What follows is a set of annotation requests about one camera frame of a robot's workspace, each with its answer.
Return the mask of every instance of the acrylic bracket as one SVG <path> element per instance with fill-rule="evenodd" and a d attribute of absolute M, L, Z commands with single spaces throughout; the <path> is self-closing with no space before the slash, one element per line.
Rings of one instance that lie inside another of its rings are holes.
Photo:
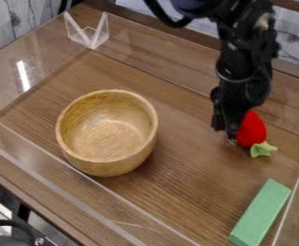
<path fill-rule="evenodd" d="M 64 21 L 68 32 L 68 37 L 86 47 L 94 50 L 109 38 L 108 16 L 102 13 L 96 29 L 78 26 L 70 14 L 64 13 Z"/>

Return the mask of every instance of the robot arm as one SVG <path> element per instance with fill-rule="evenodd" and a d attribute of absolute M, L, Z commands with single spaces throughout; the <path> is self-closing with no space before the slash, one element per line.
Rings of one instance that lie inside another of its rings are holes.
<path fill-rule="evenodd" d="M 271 91 L 271 59 L 276 56 L 275 19 L 269 0 L 171 0 L 183 15 L 173 21 L 156 0 L 144 0 L 160 21 L 175 28 L 193 18 L 208 17 L 221 43 L 216 61 L 219 86 L 212 89 L 212 127 L 235 141 L 247 111 L 260 105 Z"/>

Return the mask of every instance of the bowl rim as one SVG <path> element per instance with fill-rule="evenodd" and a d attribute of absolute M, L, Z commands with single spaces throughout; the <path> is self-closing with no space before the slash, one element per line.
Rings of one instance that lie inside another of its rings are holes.
<path fill-rule="evenodd" d="M 152 120 L 152 128 L 149 130 L 149 137 L 146 138 L 145 142 L 141 144 L 141 147 L 138 148 L 138 150 L 129 156 L 120 158 L 120 159 L 114 159 L 114 160 L 108 160 L 108 161 L 97 161 L 93 160 L 90 158 L 86 158 L 84 156 L 81 156 L 80 154 L 77 154 L 70 148 L 69 146 L 64 143 L 64 140 L 61 138 L 61 133 L 60 133 L 60 126 L 61 126 L 61 120 L 64 118 L 65 112 L 70 109 L 70 107 L 80 102 L 84 98 L 90 97 L 92 95 L 96 94 L 101 94 L 101 93 L 120 93 L 120 94 L 128 94 L 129 96 L 134 97 L 138 101 L 141 101 L 146 107 L 149 108 L 149 113 L 150 113 L 150 120 Z M 121 160 L 126 160 L 129 158 L 132 158 L 133 156 L 136 156 L 144 149 L 145 147 L 149 145 L 152 139 L 154 138 L 156 135 L 156 131 L 157 131 L 157 114 L 156 114 L 156 110 L 150 104 L 150 102 L 142 97 L 140 96 L 137 93 L 128 91 L 128 90 L 122 90 L 122 89 L 101 89 L 101 90 L 96 90 L 89 92 L 88 94 L 77 97 L 69 104 L 68 106 L 64 108 L 64 110 L 61 111 L 61 113 L 58 114 L 56 123 L 54 123 L 54 136 L 56 136 L 56 140 L 57 140 L 57 144 L 60 146 L 60 148 L 62 149 L 64 152 L 66 152 L 68 155 L 70 155 L 73 158 L 86 161 L 86 162 L 97 162 L 97 163 L 106 163 L 106 164 L 113 164 L 117 161 Z"/>

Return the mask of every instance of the green block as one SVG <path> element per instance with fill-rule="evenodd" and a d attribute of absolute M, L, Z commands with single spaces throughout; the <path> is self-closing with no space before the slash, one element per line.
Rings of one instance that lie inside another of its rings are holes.
<path fill-rule="evenodd" d="M 231 234 L 237 246 L 257 246 L 283 208 L 291 190 L 272 179 L 260 188 Z"/>

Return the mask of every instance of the strawberry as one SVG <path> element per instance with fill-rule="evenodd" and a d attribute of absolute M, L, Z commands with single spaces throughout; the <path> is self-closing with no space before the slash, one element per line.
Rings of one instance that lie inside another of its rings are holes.
<path fill-rule="evenodd" d="M 271 152 L 277 148 L 267 142 L 265 125 L 253 111 L 248 111 L 236 134 L 236 142 L 240 146 L 249 148 L 252 158 L 257 156 L 271 156 Z"/>

